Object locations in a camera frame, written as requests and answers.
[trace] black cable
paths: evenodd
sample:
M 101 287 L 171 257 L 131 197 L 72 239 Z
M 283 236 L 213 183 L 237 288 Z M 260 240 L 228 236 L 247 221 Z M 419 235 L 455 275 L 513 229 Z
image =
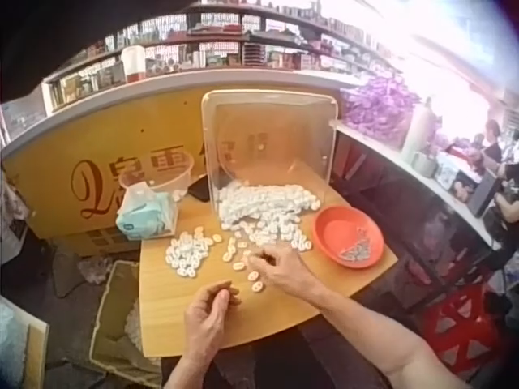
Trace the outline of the black cable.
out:
M 57 251 L 58 251 L 58 249 L 56 247 L 54 247 L 54 252 L 52 253 L 52 263 L 50 265 L 50 267 L 51 267 L 51 271 L 50 272 L 51 272 L 52 290 L 53 290 L 54 296 L 57 299 L 62 300 L 63 298 L 69 297 L 78 287 L 80 287 L 83 284 L 86 284 L 87 281 L 86 280 L 81 280 L 78 284 L 74 285 L 68 292 L 66 292 L 62 296 L 58 295 L 58 291 L 56 289 L 56 279 L 54 278 L 54 260 L 56 258 L 56 252 Z

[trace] shelf with products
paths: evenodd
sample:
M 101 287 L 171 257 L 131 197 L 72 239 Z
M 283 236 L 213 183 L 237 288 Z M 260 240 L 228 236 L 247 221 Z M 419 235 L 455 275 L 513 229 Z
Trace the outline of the shelf with products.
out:
M 114 34 L 113 40 L 117 41 L 117 44 L 114 42 L 112 46 L 117 49 L 110 50 L 105 53 L 95 52 L 91 58 L 82 58 L 78 62 L 72 63 L 68 67 L 61 69 L 60 71 L 51 75 L 49 78 L 45 80 L 45 82 L 55 82 L 57 79 L 65 77 L 82 67 L 91 65 L 96 61 L 118 56 L 121 51 L 120 49 L 122 48 L 119 44 L 121 37 L 126 38 L 127 43 L 129 44 L 149 45 L 150 41 L 162 41 L 162 39 L 158 39 L 158 32 L 160 30 L 159 27 L 161 27 L 160 24 L 168 24 L 169 26 L 173 26 L 173 29 L 189 28 L 189 21 L 191 19 L 198 20 L 200 27 L 203 28 L 204 23 L 211 21 L 214 22 L 214 19 L 211 17 L 211 15 L 218 14 L 229 15 L 231 18 L 234 19 L 234 22 L 236 23 L 235 26 L 237 28 L 239 27 L 239 24 L 243 26 L 245 25 L 243 20 L 246 17 L 253 16 L 259 18 L 260 20 L 263 20 L 263 24 L 265 19 L 272 19 L 278 20 L 283 23 L 295 24 L 301 28 L 309 28 L 310 30 L 315 31 L 319 35 L 324 34 L 325 36 L 330 36 L 348 45 L 350 48 L 347 50 L 350 53 L 354 53 L 361 56 L 365 53 L 368 53 L 374 59 L 384 62 L 387 66 L 394 69 L 394 66 L 391 64 L 391 62 L 384 56 L 384 54 L 387 55 L 389 51 L 387 49 L 377 50 L 377 47 L 383 46 L 375 43 L 369 34 L 366 34 L 363 30 L 359 28 L 349 26 L 338 20 L 325 19 L 322 16 L 317 15 L 316 13 L 312 13 L 310 10 L 299 9 L 295 7 L 270 8 L 267 6 L 253 6 L 249 4 L 193 4 L 184 11 L 182 11 L 181 15 L 166 15 L 155 18 L 153 20 L 156 22 L 155 25 L 151 25 L 150 20 L 147 20 L 134 26 L 131 26 L 131 28 L 127 28 L 126 31 L 123 33 L 118 32 L 117 34 Z M 308 19 L 299 16 L 299 14 L 307 15 Z M 131 40 L 133 36 L 138 36 L 139 34 L 141 35 L 140 38 L 142 39 L 135 39 L 133 41 Z M 374 45 L 375 47 L 371 48 L 367 45 L 367 43 L 369 43 L 370 45 Z
M 237 56 L 234 60 L 234 63 L 231 65 L 254 65 L 258 66 L 261 63 L 265 63 L 263 58 L 259 58 L 256 61 L 252 61 L 250 59 L 246 59 L 241 57 L 239 53 L 243 51 L 242 45 L 257 45 L 258 47 L 264 46 L 279 46 L 290 49 L 295 49 L 301 52 L 306 52 L 315 55 L 316 57 L 320 56 L 328 56 L 334 58 L 339 61 L 343 61 L 350 64 L 350 68 L 348 69 L 350 74 L 355 74 L 361 71 L 365 71 L 368 74 L 375 75 L 375 72 L 371 69 L 363 66 L 361 64 L 349 61 L 347 58 L 342 58 L 340 56 L 328 55 L 328 52 L 323 52 L 319 49 L 316 49 L 312 45 L 305 44 L 302 42 L 291 41 L 290 39 L 276 38 L 274 36 L 261 36 L 256 35 L 254 33 L 246 33 L 238 35 L 236 33 L 226 33 L 226 34 L 210 34 L 210 33 L 199 33 L 195 35 L 187 35 L 187 32 L 175 32 L 171 34 L 164 41 L 157 42 L 149 42 L 143 47 L 146 49 L 157 48 L 157 47 L 168 47 L 168 46 L 187 46 L 189 44 L 196 43 L 197 45 L 202 43 L 236 43 L 238 47 L 236 48 Z M 182 51 L 185 53 L 187 47 L 182 47 Z M 200 46 L 198 46 L 196 52 L 199 53 Z M 68 76 L 67 78 L 58 79 L 58 85 L 53 88 L 53 99 L 54 106 L 56 109 L 60 109 L 65 105 L 69 105 L 77 99 L 85 98 L 86 96 L 91 96 L 94 92 L 100 92 L 101 90 L 105 90 L 111 86 L 116 86 L 124 83 L 124 74 L 122 69 L 122 63 L 118 60 L 118 56 L 120 55 L 120 51 L 115 55 L 114 63 L 110 62 L 107 68 L 99 69 L 94 74 L 91 75 L 76 75 L 76 76 Z M 165 58 L 161 54 L 155 55 L 147 55 L 147 68 L 150 71 L 147 71 L 147 77 L 151 77 L 154 75 L 163 75 L 167 73 L 171 73 L 178 70 L 185 70 L 185 67 L 182 69 L 182 62 L 180 58 L 177 58 L 177 61 L 172 58 Z M 286 62 L 295 62 L 301 63 L 301 59 L 297 60 L 285 60 Z M 154 62 L 159 62 L 161 65 L 156 66 Z M 187 68 L 191 67 L 212 67 L 212 66 L 223 66 L 218 61 L 218 56 L 211 58 L 199 59 L 198 61 L 190 60 L 187 61 L 189 65 Z M 295 70 L 300 70 L 300 65 L 292 67 Z
M 243 46 L 255 44 L 295 49 L 312 56 L 331 58 L 334 63 L 341 62 L 337 66 L 317 66 L 315 60 L 312 60 L 312 70 L 345 72 L 359 78 L 364 75 L 390 75 L 397 72 L 394 67 L 381 64 L 383 58 L 380 53 L 369 49 L 362 42 L 354 41 L 352 37 L 343 35 L 342 32 L 348 27 L 345 24 L 318 15 L 314 15 L 315 20 L 305 19 L 298 13 L 302 12 L 309 17 L 313 14 L 308 10 L 285 8 L 283 11 L 292 12 L 292 15 L 263 6 L 195 4 L 184 10 L 182 14 L 160 16 L 114 33 L 105 41 L 97 42 L 84 50 L 81 56 L 76 56 L 75 60 L 79 59 L 78 62 L 64 66 L 44 82 L 50 85 L 53 105 L 61 107 L 70 104 L 76 98 L 82 98 L 82 95 L 90 96 L 95 91 L 124 83 L 124 76 L 122 78 L 120 76 L 122 69 L 120 56 L 122 49 L 128 45 L 142 45 L 146 52 L 150 53 L 146 55 L 147 64 L 149 63 L 147 77 L 149 77 L 191 67 L 223 66 L 218 55 L 213 55 L 213 50 L 202 50 L 201 45 L 210 42 L 237 44 L 235 50 L 237 55 L 232 61 L 232 66 L 249 63 L 258 66 L 266 62 L 264 58 L 250 60 L 243 57 Z M 328 24 L 338 30 L 330 29 Z M 368 37 L 362 30 L 352 31 L 357 31 L 360 38 Z M 192 56 L 193 53 L 204 51 L 208 53 L 209 58 L 204 55 L 197 63 L 183 66 L 182 62 L 185 61 L 180 60 L 178 51 L 175 55 L 164 55 L 168 49 L 175 51 L 174 47 L 180 45 L 185 46 L 182 47 L 183 53 Z M 150 51 L 152 48 L 164 49 L 152 53 Z M 301 58 L 294 60 L 284 58 L 284 60 L 294 69 L 298 69 L 298 66 L 304 63 Z

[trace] shelf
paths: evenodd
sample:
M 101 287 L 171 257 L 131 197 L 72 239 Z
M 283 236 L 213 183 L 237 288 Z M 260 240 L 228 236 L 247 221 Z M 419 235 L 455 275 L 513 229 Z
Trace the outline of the shelf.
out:
M 272 46 L 280 46 L 280 47 L 286 47 L 289 49 L 297 49 L 302 51 L 307 51 L 308 53 L 313 53 L 316 55 L 324 55 L 326 57 L 330 57 L 339 61 L 348 62 L 352 65 L 357 66 L 360 69 L 363 69 L 365 71 L 371 72 L 372 74 L 375 74 L 374 71 L 367 68 L 364 65 L 361 65 L 359 63 L 356 63 L 354 61 L 347 60 L 345 58 L 342 58 L 340 56 L 335 56 L 333 54 L 323 53 L 322 51 L 318 49 L 314 49 L 313 47 L 309 45 L 298 45 L 296 42 L 285 40 L 285 39 L 276 39 L 276 38 L 268 38 L 265 36 L 257 36 L 254 34 L 245 34 L 245 35 L 231 35 L 229 33 L 226 34 L 195 34 L 195 35 L 185 35 L 185 36 L 179 36 L 179 37 L 173 37 L 172 39 L 168 39 L 165 41 L 157 41 L 157 42 L 149 42 L 149 43 L 143 43 L 141 44 L 144 48 L 147 47 L 154 47 L 154 46 L 161 46 L 161 45 L 185 45 L 189 43 L 204 43 L 204 42 L 251 42 L 251 43 L 257 43 L 261 45 L 272 45 Z M 104 61 L 106 59 L 115 57 L 120 55 L 122 49 L 118 49 L 115 51 L 111 51 L 108 53 L 98 54 L 95 57 L 88 58 L 86 60 L 83 60 L 75 65 L 71 65 L 66 67 L 65 69 L 52 74 L 50 77 L 47 77 L 44 79 L 45 83 L 54 83 L 63 77 L 66 77 L 68 75 L 71 75 L 78 71 L 78 69 L 82 69 L 86 66 L 93 65 L 94 63 Z
M 391 68 L 393 68 L 397 71 L 395 66 L 388 59 L 382 57 L 379 53 L 377 53 L 373 49 L 365 46 L 363 43 L 357 42 L 347 36 L 340 34 L 339 32 L 334 32 L 328 26 L 317 24 L 308 19 L 299 18 L 299 17 L 291 16 L 291 15 L 285 15 L 280 12 L 277 12 L 274 9 L 269 9 L 267 7 L 252 6 L 252 5 L 234 5 L 234 4 L 194 4 L 194 5 L 189 6 L 188 8 L 185 8 L 184 10 L 182 10 L 178 13 L 179 14 L 233 13 L 233 14 L 239 14 L 239 15 L 253 15 L 253 16 L 259 16 L 262 18 L 277 20 L 282 23 L 298 25 L 299 27 L 311 28 L 318 33 L 326 34 L 335 39 L 338 39 L 339 41 L 343 41 L 345 43 L 355 45 L 355 46 L 359 47 L 360 49 L 375 56 L 378 60 L 386 63 L 386 65 L 390 66 Z M 229 34 L 228 32 L 223 32 L 222 34 L 207 34 L 207 36 L 205 34 L 196 34 L 194 36 L 187 36 L 187 38 L 182 41 L 166 40 L 166 41 L 158 41 L 155 43 L 147 43 L 147 44 L 141 44 L 141 45 L 143 47 L 153 47 L 153 46 L 157 46 L 157 45 L 182 45 L 182 44 L 195 43 L 195 42 L 203 43 L 203 42 L 207 42 L 207 41 L 236 41 L 236 42 L 239 42 L 239 41 L 241 41 L 239 39 L 239 37 L 240 37 L 239 35 L 235 36 L 235 35 Z M 290 47 L 290 48 L 293 47 L 291 44 L 297 45 L 295 42 L 290 42 L 290 41 L 286 41 L 286 40 L 276 40 L 276 41 L 287 42 L 288 45 L 286 47 Z M 346 60 L 346 59 L 338 57 L 338 56 L 320 53 L 319 50 L 308 49 L 306 46 L 304 48 L 302 46 L 298 46 L 295 49 L 310 51 L 310 52 L 316 53 L 318 55 L 326 55 L 327 57 L 330 57 L 330 58 L 352 63 L 353 65 L 358 66 L 361 69 L 364 69 L 365 71 L 370 71 L 372 73 L 375 73 L 374 71 L 365 67 L 364 65 L 359 65 L 353 61 Z M 86 66 L 90 66 L 94 63 L 118 56 L 118 55 L 120 55 L 121 51 L 122 51 L 121 49 L 117 49 L 117 50 L 114 50 L 114 51 L 111 51 L 108 53 L 98 54 L 95 57 L 87 58 L 83 61 L 69 65 L 66 68 L 64 68 L 60 71 L 56 71 L 49 77 L 45 78 L 44 82 L 46 82 L 46 83 L 56 82 L 56 81 L 62 79 L 63 77 L 66 77 L 70 74 L 77 72 L 78 69 L 82 69 L 82 68 L 84 68 Z
M 179 13 L 189 13 L 189 12 L 203 12 L 203 13 L 222 13 L 222 14 L 243 14 L 243 15 L 252 15 L 259 16 L 263 18 L 268 18 L 272 20 L 277 20 L 278 22 L 294 24 L 299 27 L 307 27 L 312 28 L 315 31 L 331 36 L 332 38 L 338 39 L 339 41 L 343 41 L 345 43 L 349 43 L 351 45 L 356 45 L 360 49 L 367 51 L 377 57 L 382 62 L 385 62 L 386 65 L 392 67 L 395 66 L 387 59 L 382 57 L 379 53 L 371 49 L 370 47 L 364 45 L 363 43 L 357 42 L 354 39 L 345 36 L 339 32 L 335 32 L 331 30 L 328 26 L 324 26 L 322 24 L 317 24 L 312 22 L 311 20 L 299 18 L 297 16 L 285 15 L 281 12 L 277 12 L 274 9 L 270 9 L 263 6 L 253 6 L 250 4 L 247 5 L 235 5 L 235 4 L 193 4 L 188 8 L 182 10 Z

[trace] plastic bag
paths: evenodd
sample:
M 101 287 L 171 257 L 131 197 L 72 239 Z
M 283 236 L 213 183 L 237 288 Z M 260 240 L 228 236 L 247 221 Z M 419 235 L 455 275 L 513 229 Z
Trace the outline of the plastic bag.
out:
M 129 240 L 173 235 L 178 209 L 167 192 L 154 192 L 146 182 L 129 186 L 116 225 Z

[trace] pile of white buttons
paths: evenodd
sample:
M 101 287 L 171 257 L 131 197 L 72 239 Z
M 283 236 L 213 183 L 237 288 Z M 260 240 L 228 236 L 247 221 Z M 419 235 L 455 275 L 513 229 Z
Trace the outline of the pile of white buttons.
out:
M 299 228 L 300 214 L 317 211 L 321 203 L 302 186 L 247 186 L 231 182 L 220 190 L 217 197 L 221 228 L 234 233 L 222 256 L 224 262 L 232 263 L 238 250 L 248 247 L 247 239 L 256 246 L 282 240 L 290 242 L 300 252 L 312 249 L 311 241 Z M 202 262 L 209 255 L 209 248 L 222 240 L 217 234 L 212 238 L 205 237 L 204 227 L 197 227 L 194 235 L 183 232 L 178 239 L 171 240 L 165 260 L 179 276 L 195 278 Z M 242 252 L 243 257 L 250 254 L 250 250 Z M 243 271 L 246 267 L 242 260 L 233 263 L 235 271 Z M 264 289 L 259 277 L 256 271 L 247 277 L 253 283 L 252 291 L 256 293 Z
M 133 308 L 127 316 L 127 321 L 124 326 L 124 332 L 127 334 L 131 343 L 140 351 L 143 352 L 143 344 L 140 335 L 140 316 L 139 316 L 139 299 L 135 300 Z M 153 365 L 161 365 L 160 358 L 148 358 Z
M 221 241 L 220 235 L 205 237 L 204 227 L 197 227 L 193 235 L 183 232 L 178 239 L 171 239 L 171 245 L 165 251 L 165 261 L 179 276 L 195 278 L 202 261 L 209 256 L 209 247 Z
M 258 246 L 281 239 L 301 252 L 311 250 L 311 242 L 298 226 L 299 215 L 303 211 L 317 211 L 321 203 L 302 186 L 243 186 L 231 182 L 220 190 L 218 198 L 221 227 L 235 231 L 239 234 L 237 238 L 241 237 L 242 229 L 249 241 Z M 242 220 L 247 217 L 257 221 Z

